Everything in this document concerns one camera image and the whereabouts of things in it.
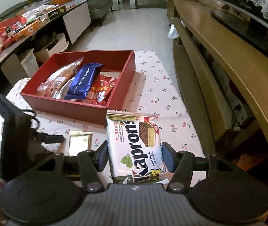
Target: white storage box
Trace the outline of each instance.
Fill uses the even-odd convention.
[[[35,53],[38,62],[44,63],[51,55],[64,51],[68,45],[64,33],[58,34],[57,39],[58,42],[53,48],[48,49],[49,45],[47,45],[43,50]]]
[[[12,54],[1,66],[3,74],[12,85],[21,79],[32,77],[39,69],[33,51],[30,49],[19,57]]]

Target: wooden shelf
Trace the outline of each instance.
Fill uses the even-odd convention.
[[[221,25],[196,0],[174,0],[188,29],[220,63],[253,111],[268,141],[268,58]]]

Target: red box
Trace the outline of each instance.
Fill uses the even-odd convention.
[[[104,64],[102,71],[121,72],[115,87],[107,101],[106,106],[91,105],[69,100],[46,98],[37,96],[37,87],[48,77],[83,57],[83,64]],[[102,50],[82,51],[53,54],[34,74],[21,91],[21,96],[35,110],[68,117],[71,119],[87,121],[106,125],[107,110],[122,110],[123,102],[135,73],[134,51]]]

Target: gray floor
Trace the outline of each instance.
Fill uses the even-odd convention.
[[[134,50],[153,51],[161,60],[175,86],[173,42],[166,9],[129,9],[108,12],[103,26],[85,30],[68,51]]]

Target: cherry print tablecloth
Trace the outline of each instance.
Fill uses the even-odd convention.
[[[123,110],[154,114],[162,142],[168,142],[176,151],[187,150],[198,157],[204,157],[186,107],[157,55],[151,51],[136,52],[135,60],[136,72],[125,98]],[[7,95],[7,99],[21,109],[31,108],[19,94],[28,81],[29,78],[20,80]],[[107,138],[106,129],[101,125],[40,111],[37,112],[37,118],[40,121],[39,132],[65,136],[66,142],[62,145],[44,144],[48,150],[54,152],[63,152],[68,155],[68,133],[70,131],[92,131],[92,148],[94,150]],[[99,176],[104,183],[112,182],[109,164],[102,173],[99,173]],[[198,180],[204,178],[205,172],[194,172],[191,185],[193,186]]]

